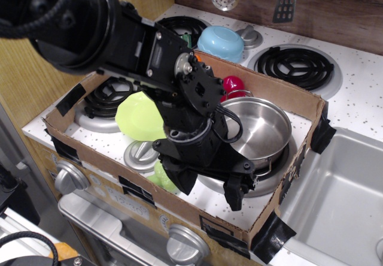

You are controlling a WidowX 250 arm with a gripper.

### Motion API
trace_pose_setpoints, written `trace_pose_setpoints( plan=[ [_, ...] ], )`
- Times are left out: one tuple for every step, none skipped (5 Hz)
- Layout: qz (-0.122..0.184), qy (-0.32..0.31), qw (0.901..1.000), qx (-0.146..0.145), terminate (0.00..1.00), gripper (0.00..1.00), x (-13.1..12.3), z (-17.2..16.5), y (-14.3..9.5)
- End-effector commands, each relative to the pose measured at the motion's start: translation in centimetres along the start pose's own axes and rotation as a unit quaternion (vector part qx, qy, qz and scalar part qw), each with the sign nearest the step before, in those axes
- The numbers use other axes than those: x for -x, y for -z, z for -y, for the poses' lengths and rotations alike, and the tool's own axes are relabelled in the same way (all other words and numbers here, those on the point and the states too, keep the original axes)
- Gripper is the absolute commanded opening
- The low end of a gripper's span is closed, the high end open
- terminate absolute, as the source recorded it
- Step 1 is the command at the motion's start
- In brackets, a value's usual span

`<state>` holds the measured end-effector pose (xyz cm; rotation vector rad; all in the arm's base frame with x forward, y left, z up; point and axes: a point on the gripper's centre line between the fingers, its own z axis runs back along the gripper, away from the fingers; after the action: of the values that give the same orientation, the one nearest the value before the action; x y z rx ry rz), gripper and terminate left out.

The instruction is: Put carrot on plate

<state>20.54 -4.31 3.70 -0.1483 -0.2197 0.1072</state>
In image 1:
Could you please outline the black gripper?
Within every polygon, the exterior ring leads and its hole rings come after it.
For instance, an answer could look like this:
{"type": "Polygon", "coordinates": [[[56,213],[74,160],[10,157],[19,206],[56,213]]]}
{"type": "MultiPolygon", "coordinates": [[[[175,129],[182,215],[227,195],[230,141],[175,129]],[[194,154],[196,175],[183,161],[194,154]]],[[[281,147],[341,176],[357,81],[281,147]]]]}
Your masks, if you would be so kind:
{"type": "Polygon", "coordinates": [[[232,211],[242,209],[245,194],[255,189],[254,164],[229,143],[225,115],[214,114],[202,120],[194,132],[166,127],[166,138],[156,140],[153,149],[172,183],[189,195],[197,175],[228,178],[224,196],[232,211]]]}

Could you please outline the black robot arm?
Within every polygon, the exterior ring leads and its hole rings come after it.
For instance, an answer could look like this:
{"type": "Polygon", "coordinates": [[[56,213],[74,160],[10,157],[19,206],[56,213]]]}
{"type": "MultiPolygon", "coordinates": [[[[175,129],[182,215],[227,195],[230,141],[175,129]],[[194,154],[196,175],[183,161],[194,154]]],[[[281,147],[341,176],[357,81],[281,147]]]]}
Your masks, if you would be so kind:
{"type": "Polygon", "coordinates": [[[254,188],[254,164],[229,137],[222,79],[173,32],[119,0],[1,0],[1,37],[27,38],[56,69],[125,78],[155,103],[164,123],[156,140],[163,167],[190,193],[198,175],[224,183],[233,211],[254,188]]]}

